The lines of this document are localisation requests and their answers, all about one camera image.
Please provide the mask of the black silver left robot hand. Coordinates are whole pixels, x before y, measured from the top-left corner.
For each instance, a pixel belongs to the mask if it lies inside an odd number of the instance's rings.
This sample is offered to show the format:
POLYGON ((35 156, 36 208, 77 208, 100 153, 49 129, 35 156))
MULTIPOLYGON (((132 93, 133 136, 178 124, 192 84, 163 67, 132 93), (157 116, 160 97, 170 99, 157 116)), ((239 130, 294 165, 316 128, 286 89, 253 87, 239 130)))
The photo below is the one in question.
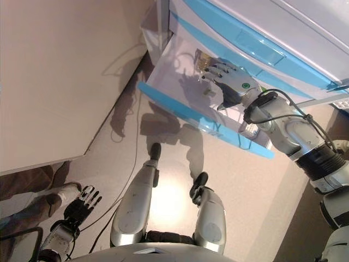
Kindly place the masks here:
POLYGON ((101 199, 100 192, 94 186, 85 186, 65 209, 64 219, 72 223, 83 223, 101 199))

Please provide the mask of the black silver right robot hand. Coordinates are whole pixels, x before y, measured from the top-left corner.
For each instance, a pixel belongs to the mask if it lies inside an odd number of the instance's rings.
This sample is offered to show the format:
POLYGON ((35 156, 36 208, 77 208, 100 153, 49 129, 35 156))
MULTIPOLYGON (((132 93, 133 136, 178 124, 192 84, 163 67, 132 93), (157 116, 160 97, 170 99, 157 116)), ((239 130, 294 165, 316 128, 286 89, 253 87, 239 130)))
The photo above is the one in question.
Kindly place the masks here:
POLYGON ((237 105, 246 109, 261 93, 259 83, 244 68, 226 59, 215 59, 203 70, 201 79, 215 84, 222 91, 218 111, 237 105))

